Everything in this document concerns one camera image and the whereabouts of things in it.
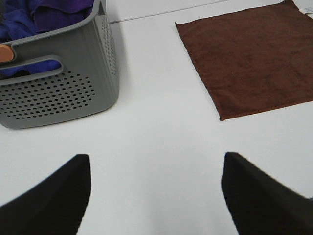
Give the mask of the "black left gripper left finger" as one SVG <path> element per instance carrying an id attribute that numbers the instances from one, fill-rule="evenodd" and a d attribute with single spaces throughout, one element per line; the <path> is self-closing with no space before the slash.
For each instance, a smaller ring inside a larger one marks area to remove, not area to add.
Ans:
<path id="1" fill-rule="evenodd" d="M 0 208 L 2 235 L 75 235 L 91 193 L 90 161 L 78 154 Z"/>

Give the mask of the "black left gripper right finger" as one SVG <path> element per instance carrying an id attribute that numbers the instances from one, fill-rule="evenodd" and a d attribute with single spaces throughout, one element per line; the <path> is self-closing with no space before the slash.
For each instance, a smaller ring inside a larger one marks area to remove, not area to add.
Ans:
<path id="1" fill-rule="evenodd" d="M 243 156 L 227 152 L 223 196 L 240 235 L 311 235 L 313 201 L 282 185 Z"/>

